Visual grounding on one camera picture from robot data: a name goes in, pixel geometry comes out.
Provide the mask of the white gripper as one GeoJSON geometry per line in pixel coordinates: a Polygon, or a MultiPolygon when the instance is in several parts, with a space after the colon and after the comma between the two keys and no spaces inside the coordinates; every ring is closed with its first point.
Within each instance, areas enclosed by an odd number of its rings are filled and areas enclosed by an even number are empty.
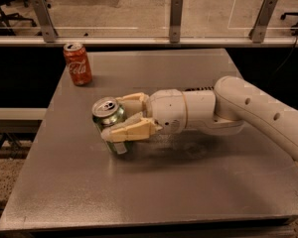
{"type": "Polygon", "coordinates": [[[116,100],[129,118],[101,132],[101,138],[106,142],[140,141],[158,131],[161,134],[177,134],[185,128],[184,94],[177,89],[159,90],[150,97],[138,92],[116,97],[116,100]],[[148,117],[142,113],[146,107],[148,117]]]}

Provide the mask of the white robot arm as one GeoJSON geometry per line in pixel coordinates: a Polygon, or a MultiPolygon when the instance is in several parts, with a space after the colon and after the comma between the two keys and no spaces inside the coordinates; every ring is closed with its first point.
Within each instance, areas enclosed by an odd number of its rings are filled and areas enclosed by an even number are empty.
{"type": "Polygon", "coordinates": [[[247,122],[298,162],[298,110],[234,76],[220,78],[210,90],[159,90],[118,97],[127,119],[103,130],[110,143],[140,141],[156,133],[187,129],[232,135],[247,122]]]}

